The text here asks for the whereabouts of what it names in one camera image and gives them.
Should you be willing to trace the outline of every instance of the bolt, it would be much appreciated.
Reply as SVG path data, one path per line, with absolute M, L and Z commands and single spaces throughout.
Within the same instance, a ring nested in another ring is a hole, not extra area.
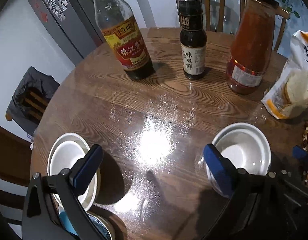
M 270 171 L 270 172 L 268 173 L 268 175 L 269 175 L 269 177 L 272 178 L 272 179 L 275 178 L 275 173 L 274 173 L 274 172 L 271 172 L 271 171 Z
M 33 179 L 37 179 L 39 177 L 39 173 L 38 172 L 35 172 L 34 174 L 33 174 Z
M 238 168 L 238 169 L 237 169 L 237 172 L 238 172 L 239 174 L 246 174 L 246 170 L 243 169 L 243 168 Z
M 70 172 L 70 169 L 69 168 L 64 168 L 63 170 L 61 170 L 61 174 L 62 175 L 66 175 Z

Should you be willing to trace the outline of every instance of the plastic packaging bag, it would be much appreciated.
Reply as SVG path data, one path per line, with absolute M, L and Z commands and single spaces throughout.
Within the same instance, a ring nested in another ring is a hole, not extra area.
M 261 100 L 277 119 L 294 118 L 308 107 L 308 33 L 294 33 L 290 46 L 280 78 Z

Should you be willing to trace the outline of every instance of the bottle label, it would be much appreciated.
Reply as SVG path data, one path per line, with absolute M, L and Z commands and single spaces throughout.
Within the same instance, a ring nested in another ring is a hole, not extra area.
M 205 68 L 205 52 L 206 46 L 200 48 L 190 48 L 182 46 L 183 55 L 183 69 L 186 73 L 191 75 L 200 75 L 204 72 Z
M 182 15 L 181 14 L 182 28 L 187 31 L 199 31 L 203 28 L 202 15 Z
M 136 70 L 149 61 L 150 55 L 134 16 L 101 32 L 124 70 Z
M 246 87 L 257 87 L 263 78 L 264 72 L 256 72 L 239 64 L 232 56 L 227 63 L 228 75 L 237 83 Z

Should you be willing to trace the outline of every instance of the round wooden table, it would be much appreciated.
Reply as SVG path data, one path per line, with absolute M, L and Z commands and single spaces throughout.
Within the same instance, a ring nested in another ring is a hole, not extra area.
M 208 231 L 227 200 L 207 180 L 202 149 L 225 126 L 257 126 L 278 156 L 301 142 L 301 121 L 276 120 L 260 102 L 285 57 L 272 52 L 262 85 L 241 96 L 225 82 L 234 36 L 207 32 L 208 73 L 191 81 L 183 74 L 179 33 L 142 30 L 157 71 L 139 82 L 101 45 L 59 87 L 34 136 L 31 173 L 42 175 L 63 133 L 103 147 L 101 190 L 91 211 L 113 224 L 116 239 L 199 239 Z

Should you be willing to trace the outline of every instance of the glass bottle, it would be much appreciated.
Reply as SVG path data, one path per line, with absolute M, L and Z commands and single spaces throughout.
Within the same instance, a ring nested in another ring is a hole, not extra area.
M 124 0 L 93 0 L 95 20 L 104 38 L 133 80 L 154 73 L 152 60 L 131 7 Z
M 253 93 L 261 84 L 272 53 L 277 7 L 275 0 L 246 0 L 226 67 L 227 84 L 236 93 Z
M 204 76 L 206 32 L 203 30 L 201 0 L 178 0 L 182 30 L 183 71 L 188 79 Z

